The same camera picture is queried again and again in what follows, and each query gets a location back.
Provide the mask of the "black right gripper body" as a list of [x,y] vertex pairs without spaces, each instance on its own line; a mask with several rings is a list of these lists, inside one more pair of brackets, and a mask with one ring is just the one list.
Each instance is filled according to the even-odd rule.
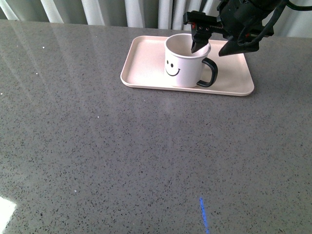
[[217,7],[217,17],[191,11],[183,15],[183,23],[191,26],[194,40],[209,40],[213,33],[226,39],[251,39],[265,28],[262,20],[273,10],[270,0],[222,0]]

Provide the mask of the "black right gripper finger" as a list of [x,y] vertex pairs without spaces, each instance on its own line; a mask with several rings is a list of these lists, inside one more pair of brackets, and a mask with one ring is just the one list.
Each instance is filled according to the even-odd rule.
[[193,30],[192,29],[192,47],[191,52],[195,53],[205,47],[209,43],[209,39],[212,36],[211,33],[209,33],[206,30]]
[[255,43],[253,45],[238,45],[237,39],[232,38],[231,40],[227,41],[226,44],[220,49],[218,55],[220,57],[228,56],[228,55],[235,55],[241,53],[250,53],[256,52],[259,50],[259,43]]

